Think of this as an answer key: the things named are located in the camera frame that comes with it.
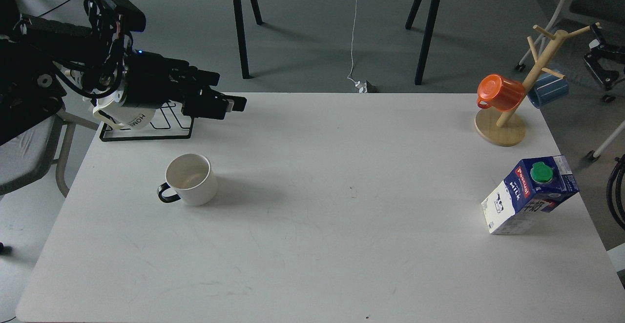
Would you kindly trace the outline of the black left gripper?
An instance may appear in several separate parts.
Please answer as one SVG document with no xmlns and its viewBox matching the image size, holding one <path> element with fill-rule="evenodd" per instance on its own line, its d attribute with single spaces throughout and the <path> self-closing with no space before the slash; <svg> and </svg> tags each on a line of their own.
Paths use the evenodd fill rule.
<svg viewBox="0 0 625 323">
<path fill-rule="evenodd" d="M 214 120 L 223 120 L 233 110 L 243 112 L 246 107 L 246 98 L 213 89 L 187 94 L 188 83 L 210 87 L 217 86 L 220 80 L 219 73 L 196 69 L 188 61 L 151 52 L 133 52 L 125 57 L 124 63 L 123 107 L 159 109 L 167 101 L 176 101 L 181 103 L 183 115 Z"/>
</svg>

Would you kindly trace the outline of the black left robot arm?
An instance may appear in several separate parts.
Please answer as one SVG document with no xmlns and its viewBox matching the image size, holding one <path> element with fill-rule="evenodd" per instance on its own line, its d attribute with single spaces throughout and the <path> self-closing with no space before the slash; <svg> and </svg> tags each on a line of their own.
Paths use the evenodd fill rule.
<svg viewBox="0 0 625 323">
<path fill-rule="evenodd" d="M 247 99 L 213 89 L 220 76 L 188 61 L 133 49 L 145 14 L 130 0 L 84 0 L 89 26 L 20 13 L 1 0 L 1 143 L 60 112 L 66 89 L 94 104 L 96 118 L 114 129 L 150 122 L 176 101 L 190 118 L 223 120 Z"/>
</svg>

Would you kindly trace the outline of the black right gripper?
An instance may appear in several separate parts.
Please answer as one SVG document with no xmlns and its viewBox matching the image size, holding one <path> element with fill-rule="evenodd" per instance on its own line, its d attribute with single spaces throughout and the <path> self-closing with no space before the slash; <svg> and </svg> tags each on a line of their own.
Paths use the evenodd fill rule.
<svg viewBox="0 0 625 323">
<path fill-rule="evenodd" d="M 595 39 L 589 43 L 589 49 L 605 49 L 605 60 L 613 62 L 614 68 L 616 68 L 615 66 L 617 63 L 619 65 L 624 65 L 625 48 L 623 46 L 606 44 L 606 40 L 601 32 L 601 26 L 599 23 L 593 23 L 590 25 L 590 29 Z M 584 61 L 596 82 L 603 87 L 603 90 L 611 90 L 612 87 L 619 82 L 619 78 L 621 76 L 620 72 L 618 70 L 610 71 L 603 69 L 596 56 L 593 56 L 591 53 L 587 53 L 584 55 Z"/>
</svg>

